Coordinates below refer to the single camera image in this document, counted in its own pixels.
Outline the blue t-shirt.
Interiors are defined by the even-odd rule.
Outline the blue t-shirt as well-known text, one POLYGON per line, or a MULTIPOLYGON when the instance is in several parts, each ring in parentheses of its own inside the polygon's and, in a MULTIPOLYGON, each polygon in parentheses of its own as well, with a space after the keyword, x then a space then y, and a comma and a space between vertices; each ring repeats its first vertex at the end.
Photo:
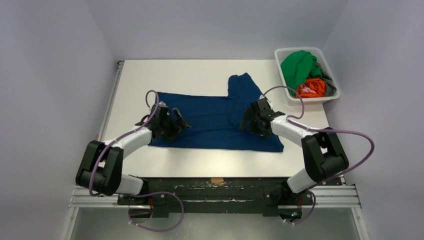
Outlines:
POLYGON ((240 124, 250 104, 260 98, 261 90, 248 73, 232 75, 228 79, 227 96, 198 96, 159 92, 159 99, 171 109, 177 108, 190 124, 165 142, 162 138, 153 147, 183 149, 224 149, 281 153, 284 145, 276 135, 263 137, 240 124))

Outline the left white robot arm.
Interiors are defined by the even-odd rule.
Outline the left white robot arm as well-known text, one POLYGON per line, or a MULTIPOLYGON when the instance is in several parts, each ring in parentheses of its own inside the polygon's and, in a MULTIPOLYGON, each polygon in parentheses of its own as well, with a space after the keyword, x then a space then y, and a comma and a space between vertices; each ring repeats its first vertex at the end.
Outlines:
POLYGON ((107 141, 90 141, 77 170, 75 183, 88 189, 92 195, 138 195, 144 181, 123 174, 124 159, 156 140, 174 141, 181 131, 190 127, 177 108, 170 109, 163 102, 154 104, 150 113, 123 135, 107 141))

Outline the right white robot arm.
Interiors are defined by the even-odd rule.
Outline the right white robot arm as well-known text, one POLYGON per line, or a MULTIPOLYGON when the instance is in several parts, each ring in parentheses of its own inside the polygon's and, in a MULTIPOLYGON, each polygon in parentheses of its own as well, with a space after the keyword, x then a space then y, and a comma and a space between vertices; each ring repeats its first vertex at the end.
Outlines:
POLYGON ((298 195, 349 167, 346 153, 332 128, 313 130, 291 121, 285 113, 274 111, 265 98, 245 109, 239 128, 261 137, 283 137, 301 147, 304 168, 282 183, 281 192, 287 197, 298 195))

